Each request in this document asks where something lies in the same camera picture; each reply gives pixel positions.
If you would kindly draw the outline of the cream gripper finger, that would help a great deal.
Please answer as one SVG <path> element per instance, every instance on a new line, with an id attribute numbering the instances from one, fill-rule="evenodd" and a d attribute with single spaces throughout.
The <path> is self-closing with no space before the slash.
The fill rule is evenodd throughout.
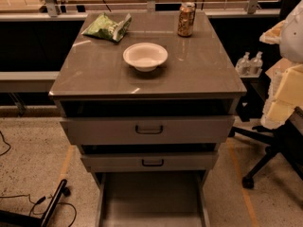
<path id="1" fill-rule="evenodd" d="M 275 76 L 272 85 L 273 93 L 266 102 L 265 121 L 267 124 L 284 124 L 294 108 L 303 105 L 303 64 Z"/>
<path id="2" fill-rule="evenodd" d="M 284 25 L 284 20 L 278 22 L 272 28 L 263 32 L 259 40 L 266 44 L 280 44 L 281 29 Z"/>

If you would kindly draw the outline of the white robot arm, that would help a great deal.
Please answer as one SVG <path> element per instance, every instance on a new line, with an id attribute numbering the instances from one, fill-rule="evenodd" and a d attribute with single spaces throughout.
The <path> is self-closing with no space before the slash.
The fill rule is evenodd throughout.
<path id="1" fill-rule="evenodd" d="M 282 126 L 295 107 L 303 105 L 303 0 L 259 40 L 278 44 L 282 57 L 266 71 L 271 82 L 261 125 L 272 130 Z"/>

